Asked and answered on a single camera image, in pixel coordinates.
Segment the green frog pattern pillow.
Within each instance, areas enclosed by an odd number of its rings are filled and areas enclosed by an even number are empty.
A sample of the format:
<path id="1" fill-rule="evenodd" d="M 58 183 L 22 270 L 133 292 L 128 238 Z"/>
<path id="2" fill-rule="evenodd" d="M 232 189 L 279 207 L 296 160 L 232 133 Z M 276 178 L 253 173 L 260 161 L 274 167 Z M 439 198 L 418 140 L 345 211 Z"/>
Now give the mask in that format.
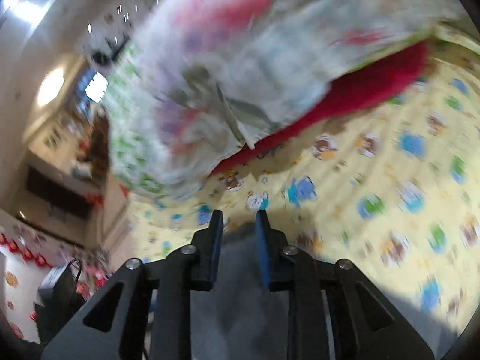
<path id="1" fill-rule="evenodd" d="M 182 76 L 130 41 L 107 76 L 103 106 L 109 120 L 112 171 L 127 189 L 147 197 L 194 194 L 207 172 L 197 171 L 205 107 Z"/>

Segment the yellow cartoon bear bedsheet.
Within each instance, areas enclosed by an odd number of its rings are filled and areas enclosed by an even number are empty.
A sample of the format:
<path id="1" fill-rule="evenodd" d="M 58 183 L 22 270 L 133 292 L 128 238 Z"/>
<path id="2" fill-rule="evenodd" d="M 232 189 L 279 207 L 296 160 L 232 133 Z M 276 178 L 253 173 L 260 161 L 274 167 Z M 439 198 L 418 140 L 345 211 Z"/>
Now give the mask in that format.
<path id="1" fill-rule="evenodd" d="M 294 245 L 352 260 L 462 332 L 479 304 L 479 41 L 440 26 L 425 72 L 378 106 L 320 121 L 188 200 L 132 196 L 134 253 L 164 258 L 216 209 L 229 232 L 266 210 Z"/>

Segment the grey sweatpants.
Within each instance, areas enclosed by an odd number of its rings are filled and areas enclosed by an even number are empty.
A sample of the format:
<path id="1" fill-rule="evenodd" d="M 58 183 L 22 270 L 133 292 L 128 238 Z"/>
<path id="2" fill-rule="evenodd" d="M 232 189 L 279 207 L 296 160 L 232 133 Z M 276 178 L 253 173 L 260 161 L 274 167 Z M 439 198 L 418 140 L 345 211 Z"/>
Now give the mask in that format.
<path id="1" fill-rule="evenodd" d="M 264 287 L 257 242 L 252 223 L 226 233 L 214 288 L 192 294 L 195 359 L 289 359 L 289 295 Z M 450 350 L 456 340 L 452 331 L 399 298 L 385 296 L 430 347 L 432 359 Z"/>

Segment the floral ruffled pillow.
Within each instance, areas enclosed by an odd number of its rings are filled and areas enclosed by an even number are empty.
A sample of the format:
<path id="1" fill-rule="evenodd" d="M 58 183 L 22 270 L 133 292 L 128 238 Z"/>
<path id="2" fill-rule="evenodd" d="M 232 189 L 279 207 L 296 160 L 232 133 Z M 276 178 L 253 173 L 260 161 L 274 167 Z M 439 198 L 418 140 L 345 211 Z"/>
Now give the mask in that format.
<path id="1" fill-rule="evenodd" d="M 337 78 L 462 12 L 459 0 L 163 0 L 134 42 L 199 96 L 194 164 L 208 177 L 308 113 Z"/>

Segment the red blanket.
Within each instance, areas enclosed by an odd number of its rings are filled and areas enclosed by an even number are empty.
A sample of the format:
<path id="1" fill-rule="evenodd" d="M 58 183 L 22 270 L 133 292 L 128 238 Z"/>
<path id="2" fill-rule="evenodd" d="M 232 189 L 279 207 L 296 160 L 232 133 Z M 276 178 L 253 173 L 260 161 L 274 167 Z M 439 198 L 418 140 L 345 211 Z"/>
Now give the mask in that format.
<path id="1" fill-rule="evenodd" d="M 400 94 L 419 77 L 427 54 L 428 42 L 420 41 L 338 78 L 332 83 L 326 96 L 306 115 L 261 139 L 252 149 L 245 145 L 239 152 L 221 161 L 212 172 L 216 174 L 245 164 L 257 155 L 298 136 L 323 119 L 363 111 Z"/>

